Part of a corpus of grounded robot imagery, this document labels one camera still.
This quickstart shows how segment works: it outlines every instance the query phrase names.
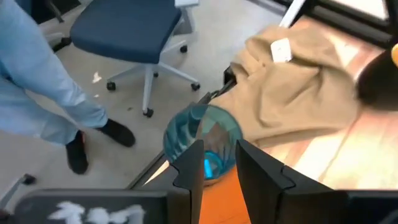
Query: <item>black shoe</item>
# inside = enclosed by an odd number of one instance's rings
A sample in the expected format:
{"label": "black shoe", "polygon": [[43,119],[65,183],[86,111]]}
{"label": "black shoe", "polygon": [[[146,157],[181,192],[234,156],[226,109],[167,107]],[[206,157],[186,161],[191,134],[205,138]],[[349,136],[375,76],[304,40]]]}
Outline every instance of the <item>black shoe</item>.
{"label": "black shoe", "polygon": [[78,175],[84,174],[88,169],[87,155],[83,133],[78,131],[75,139],[66,145],[69,168]]}
{"label": "black shoe", "polygon": [[118,122],[108,119],[108,122],[102,128],[97,128],[98,131],[106,134],[111,137],[111,139],[115,140],[117,143],[131,147],[136,143],[136,138],[132,134],[132,132],[122,124]]}

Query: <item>gray floor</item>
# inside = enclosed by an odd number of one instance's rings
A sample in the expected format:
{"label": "gray floor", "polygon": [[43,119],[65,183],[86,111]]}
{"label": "gray floor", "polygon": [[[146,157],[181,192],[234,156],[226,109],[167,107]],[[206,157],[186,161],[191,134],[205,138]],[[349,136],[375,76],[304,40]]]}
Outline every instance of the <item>gray floor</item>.
{"label": "gray floor", "polygon": [[[23,173],[39,179],[34,187],[22,186],[15,201],[27,191],[40,188],[123,188],[162,150],[163,131],[169,119],[191,101],[222,86],[223,70],[244,45],[244,41],[281,16],[245,0],[201,0],[194,8],[197,26],[195,40],[188,54],[169,52],[164,61],[189,73],[201,82],[192,92],[190,84],[167,74],[154,80],[150,107],[151,119],[141,111],[144,78],[137,73],[117,83],[109,93],[106,79],[131,63],[120,62],[83,52],[74,46],[59,51],[58,56],[72,78],[103,104],[114,118],[134,132],[137,144],[126,149],[106,136],[86,130],[91,167],[87,175],[74,175],[67,167],[65,150],[38,139],[0,133],[0,193]],[[48,99],[34,96],[44,107],[62,113]]]}

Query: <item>tan cloth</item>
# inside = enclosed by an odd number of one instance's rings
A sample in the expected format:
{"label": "tan cloth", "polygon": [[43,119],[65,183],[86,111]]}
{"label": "tan cloth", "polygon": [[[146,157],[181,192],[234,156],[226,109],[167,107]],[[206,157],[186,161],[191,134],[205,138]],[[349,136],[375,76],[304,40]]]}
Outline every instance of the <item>tan cloth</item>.
{"label": "tan cloth", "polygon": [[[270,44],[285,37],[293,59],[274,63]],[[269,27],[238,58],[231,64],[238,84],[210,104],[229,111],[257,146],[332,133],[355,120],[354,81],[319,30]]]}

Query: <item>chair seat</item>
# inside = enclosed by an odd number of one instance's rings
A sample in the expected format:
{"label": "chair seat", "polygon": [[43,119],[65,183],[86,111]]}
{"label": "chair seat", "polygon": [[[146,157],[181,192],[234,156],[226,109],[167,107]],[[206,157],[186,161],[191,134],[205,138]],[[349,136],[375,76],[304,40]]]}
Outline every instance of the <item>chair seat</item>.
{"label": "chair seat", "polygon": [[158,63],[181,18],[174,0],[94,0],[71,28],[79,49],[130,62]]}

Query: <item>person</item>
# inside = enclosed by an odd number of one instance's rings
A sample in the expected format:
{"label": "person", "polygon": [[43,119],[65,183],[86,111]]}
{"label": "person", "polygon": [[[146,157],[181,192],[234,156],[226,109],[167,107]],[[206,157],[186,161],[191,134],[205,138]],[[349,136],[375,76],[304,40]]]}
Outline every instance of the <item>person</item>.
{"label": "person", "polygon": [[65,146],[71,170],[84,174],[88,161],[83,132],[40,107],[25,90],[50,98],[77,123],[123,146],[136,141],[69,77],[40,27],[15,0],[0,0],[0,129]]}

